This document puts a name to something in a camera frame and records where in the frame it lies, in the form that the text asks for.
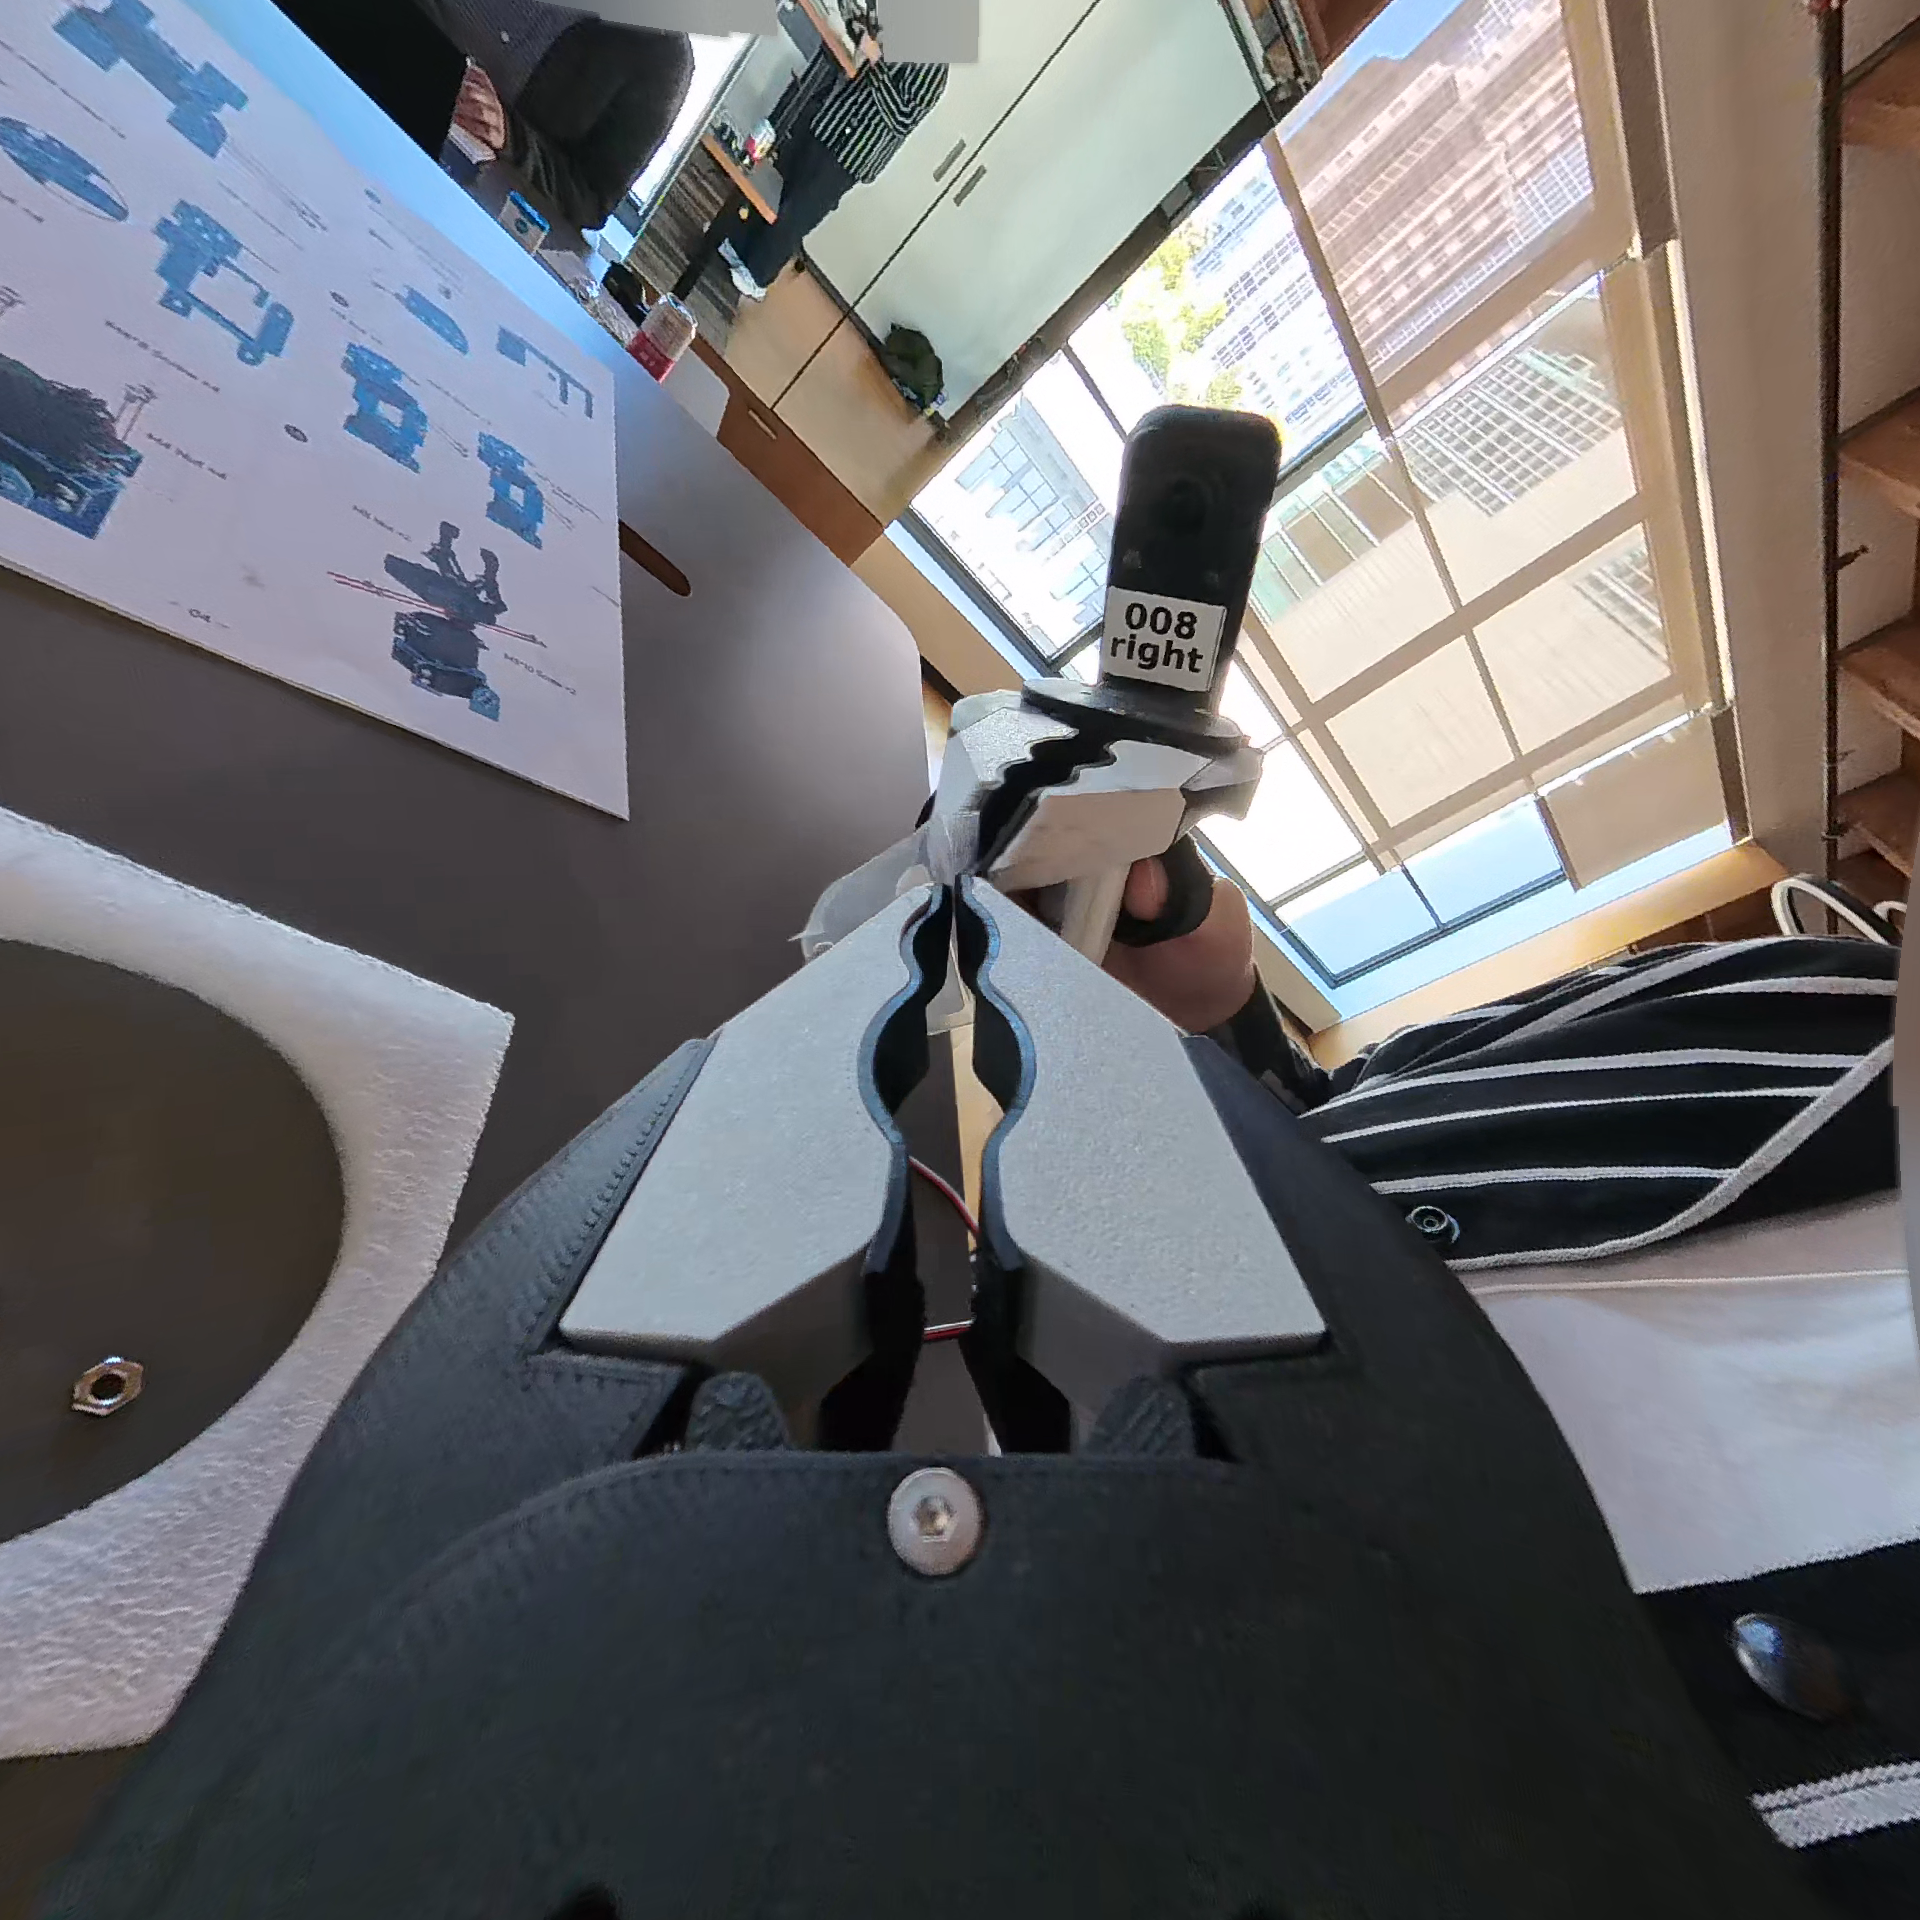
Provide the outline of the black servo with striped cable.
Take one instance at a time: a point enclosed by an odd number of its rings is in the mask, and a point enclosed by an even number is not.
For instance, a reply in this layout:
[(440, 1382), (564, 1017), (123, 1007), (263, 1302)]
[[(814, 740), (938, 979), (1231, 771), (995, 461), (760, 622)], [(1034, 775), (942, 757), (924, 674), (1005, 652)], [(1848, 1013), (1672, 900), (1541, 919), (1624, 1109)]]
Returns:
[[(972, 1270), (973, 1270), (972, 1261), (973, 1261), (975, 1246), (978, 1246), (978, 1222), (975, 1222), (975, 1217), (973, 1217), (967, 1198), (942, 1173), (938, 1173), (932, 1166), (924, 1164), (920, 1159), (908, 1157), (908, 1166), (910, 1166), (912, 1175), (919, 1182), (924, 1182), (926, 1189), (939, 1193), (942, 1201), (946, 1201), (946, 1206), (963, 1222), (963, 1230), (964, 1230), (964, 1237), (967, 1237), (968, 1276), (972, 1276)], [(950, 1318), (950, 1322), (942, 1322), (942, 1324), (930, 1324), (928, 1322), (924, 1325), (924, 1333), (920, 1333), (920, 1347), (928, 1349), (928, 1347), (950, 1343), (950, 1342), (957, 1342), (957, 1340), (967, 1338), (973, 1329), (973, 1322), (975, 1322), (973, 1301), (975, 1301), (975, 1285), (968, 1281), (968, 1308), (967, 1308), (967, 1311), (959, 1318)]]

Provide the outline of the white foam square with hole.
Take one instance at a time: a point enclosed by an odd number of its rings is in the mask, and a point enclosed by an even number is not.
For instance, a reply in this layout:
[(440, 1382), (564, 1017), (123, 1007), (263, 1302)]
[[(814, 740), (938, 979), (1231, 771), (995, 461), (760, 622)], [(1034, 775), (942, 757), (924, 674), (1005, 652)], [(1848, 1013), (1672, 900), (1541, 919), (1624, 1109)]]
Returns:
[(5, 812), (5, 932), (207, 999), (327, 1119), (342, 1250), (237, 1403), (162, 1462), (6, 1542), (5, 1759), (151, 1740), (335, 1406), (434, 1276), (512, 1015)]

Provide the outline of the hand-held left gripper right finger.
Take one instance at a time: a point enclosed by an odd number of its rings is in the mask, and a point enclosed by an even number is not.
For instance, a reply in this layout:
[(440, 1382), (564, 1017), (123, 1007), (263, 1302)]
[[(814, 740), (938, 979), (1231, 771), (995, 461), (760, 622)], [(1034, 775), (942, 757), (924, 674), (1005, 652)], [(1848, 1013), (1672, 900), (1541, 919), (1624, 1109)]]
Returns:
[(1322, 1349), (1186, 1036), (984, 881), (959, 881), (959, 970), (998, 1102), (963, 1335), (997, 1444), (1068, 1451), (1132, 1381)]

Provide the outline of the person's right hand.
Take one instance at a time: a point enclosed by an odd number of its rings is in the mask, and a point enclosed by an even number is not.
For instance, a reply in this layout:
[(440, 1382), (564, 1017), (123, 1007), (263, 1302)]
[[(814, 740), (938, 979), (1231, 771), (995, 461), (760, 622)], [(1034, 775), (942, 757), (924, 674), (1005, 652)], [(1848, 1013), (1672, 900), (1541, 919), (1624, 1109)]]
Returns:
[(1188, 1034), (1228, 1025), (1255, 994), (1250, 907), (1240, 889), (1208, 873), (1207, 914), (1181, 938), (1146, 946), (1110, 940), (1101, 966)]

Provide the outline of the person's right forearm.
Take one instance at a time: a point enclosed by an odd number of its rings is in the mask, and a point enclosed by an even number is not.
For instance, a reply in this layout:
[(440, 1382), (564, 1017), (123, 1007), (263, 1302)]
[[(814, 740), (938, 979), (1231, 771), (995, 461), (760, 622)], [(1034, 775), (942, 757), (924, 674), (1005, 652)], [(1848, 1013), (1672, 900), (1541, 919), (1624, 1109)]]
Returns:
[(1259, 973), (1252, 973), (1248, 996), (1236, 1013), (1196, 1034), (1211, 1041), (1294, 1115), (1314, 1113), (1334, 1097), (1343, 1097), (1365, 1069), (1365, 1055), (1334, 1069), (1316, 1063), (1296, 1042), (1279, 1003)]

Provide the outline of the wooden low cabinet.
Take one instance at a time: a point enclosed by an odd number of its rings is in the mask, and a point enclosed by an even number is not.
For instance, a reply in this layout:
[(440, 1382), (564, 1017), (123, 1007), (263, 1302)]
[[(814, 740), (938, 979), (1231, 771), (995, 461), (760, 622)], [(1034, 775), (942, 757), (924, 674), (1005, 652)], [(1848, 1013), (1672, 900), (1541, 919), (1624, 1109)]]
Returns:
[(740, 303), (722, 340), (700, 337), (692, 349), (727, 385), (722, 447), (846, 564), (952, 454), (803, 267)]

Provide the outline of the person's striped black shirt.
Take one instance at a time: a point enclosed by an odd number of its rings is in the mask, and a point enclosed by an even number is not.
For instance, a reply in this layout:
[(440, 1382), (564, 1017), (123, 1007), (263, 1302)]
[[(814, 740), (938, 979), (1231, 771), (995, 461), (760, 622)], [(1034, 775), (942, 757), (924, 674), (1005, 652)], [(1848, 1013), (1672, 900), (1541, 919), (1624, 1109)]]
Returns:
[(1566, 1436), (1762, 1823), (1918, 1914), (1918, 1370), (1902, 958), (1627, 955), (1410, 1026), (1306, 1097)]

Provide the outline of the open instruction booklet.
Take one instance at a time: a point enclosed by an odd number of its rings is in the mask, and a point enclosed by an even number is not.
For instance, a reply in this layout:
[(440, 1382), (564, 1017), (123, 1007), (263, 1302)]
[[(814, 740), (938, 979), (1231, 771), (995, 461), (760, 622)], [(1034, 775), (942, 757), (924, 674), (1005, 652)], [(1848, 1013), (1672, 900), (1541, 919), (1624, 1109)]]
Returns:
[(180, 4), (5, 4), (5, 569), (631, 815), (607, 374)]

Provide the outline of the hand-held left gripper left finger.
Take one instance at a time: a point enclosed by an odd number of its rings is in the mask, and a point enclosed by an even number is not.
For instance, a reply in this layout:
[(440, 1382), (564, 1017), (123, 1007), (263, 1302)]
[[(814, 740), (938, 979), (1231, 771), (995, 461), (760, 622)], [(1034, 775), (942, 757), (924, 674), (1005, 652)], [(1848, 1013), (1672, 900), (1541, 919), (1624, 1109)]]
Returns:
[(942, 889), (727, 1022), (571, 1294), (573, 1349), (749, 1374), (821, 1450), (886, 1451), (924, 1342), (901, 1107), (928, 1073)]

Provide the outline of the clear bag of short screws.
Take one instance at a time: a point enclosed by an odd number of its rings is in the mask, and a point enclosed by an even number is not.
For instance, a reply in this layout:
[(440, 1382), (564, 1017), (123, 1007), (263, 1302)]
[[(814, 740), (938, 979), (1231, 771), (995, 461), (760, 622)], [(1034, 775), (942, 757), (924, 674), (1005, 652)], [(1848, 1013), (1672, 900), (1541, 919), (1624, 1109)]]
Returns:
[[(932, 884), (938, 877), (939, 873), (928, 865), (928, 828), (920, 825), (822, 889), (798, 935), (803, 964), (812, 964), (852, 930), (875, 919), (883, 907)], [(957, 973), (948, 973), (928, 1007), (928, 1034), (952, 1034), (972, 1026), (972, 1019), (972, 991), (957, 981)]]

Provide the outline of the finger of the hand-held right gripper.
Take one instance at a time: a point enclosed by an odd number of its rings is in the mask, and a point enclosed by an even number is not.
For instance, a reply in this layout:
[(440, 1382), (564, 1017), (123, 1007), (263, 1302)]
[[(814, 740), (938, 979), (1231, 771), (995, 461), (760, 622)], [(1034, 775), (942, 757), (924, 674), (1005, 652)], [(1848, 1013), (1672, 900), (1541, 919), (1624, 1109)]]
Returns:
[(1228, 795), (1228, 764), (1151, 740), (1118, 740), (1110, 754), (1044, 783), (978, 852), (978, 876), (1003, 893), (1127, 873), (1166, 852), (1188, 819)]
[(957, 705), (943, 766), (928, 803), (928, 876), (957, 882), (990, 854), (1035, 778), (1034, 754), (1053, 740), (1053, 718), (1029, 705)]

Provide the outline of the beige window blind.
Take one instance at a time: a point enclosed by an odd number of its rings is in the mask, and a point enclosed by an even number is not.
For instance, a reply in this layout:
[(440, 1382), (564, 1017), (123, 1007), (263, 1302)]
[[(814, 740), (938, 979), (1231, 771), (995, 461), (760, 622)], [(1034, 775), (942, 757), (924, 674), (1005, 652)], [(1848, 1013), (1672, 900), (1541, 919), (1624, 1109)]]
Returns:
[(1584, 907), (1644, 891), (1749, 839), (1734, 713), (1672, 718), (1548, 782), (1536, 803)]
[(1379, 868), (1726, 700), (1671, 266), (1549, 287), (1266, 519), (1246, 667)]
[(1554, 2), (1391, 4), (1279, 143), (1375, 385), (1594, 204)]

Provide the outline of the dark desk with wooden edge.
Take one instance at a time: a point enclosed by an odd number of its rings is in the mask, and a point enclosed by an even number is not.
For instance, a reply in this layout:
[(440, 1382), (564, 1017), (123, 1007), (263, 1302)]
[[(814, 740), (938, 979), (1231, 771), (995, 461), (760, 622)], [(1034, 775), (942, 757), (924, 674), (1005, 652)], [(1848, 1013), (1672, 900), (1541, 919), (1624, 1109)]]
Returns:
[[(520, 183), (501, 157), (483, 154), (467, 134), (447, 134), (438, 164), (496, 223), (496, 212), (512, 190), (535, 204), (549, 219), (551, 233), (531, 258), (619, 349), (627, 349), (643, 309), (654, 301), (638, 277), (614, 262), (599, 241), (580, 228), (564, 226), (559, 215), (531, 186)], [(714, 439), (720, 437), (728, 387), (696, 354), (696, 340), (682, 357), (662, 390)]]
[[(830, 1731), (748, 1759), (748, 1655), (800, 1652), (828, 1519), (891, 1455), (648, 1451), (695, 1377), (558, 1324), (703, 1034), (920, 798), (912, 643), (670, 399), (623, 490), (638, 814), (618, 823), (5, 588), (5, 803), (512, 1015), (438, 1267), (327, 1420), (158, 1733), (5, 1759), (36, 1916), (948, 1916)], [(5, 932), (5, 1546), (130, 1482), (290, 1350), (346, 1242), (317, 1099), (207, 999)], [(106, 1356), (139, 1399), (69, 1406)]]

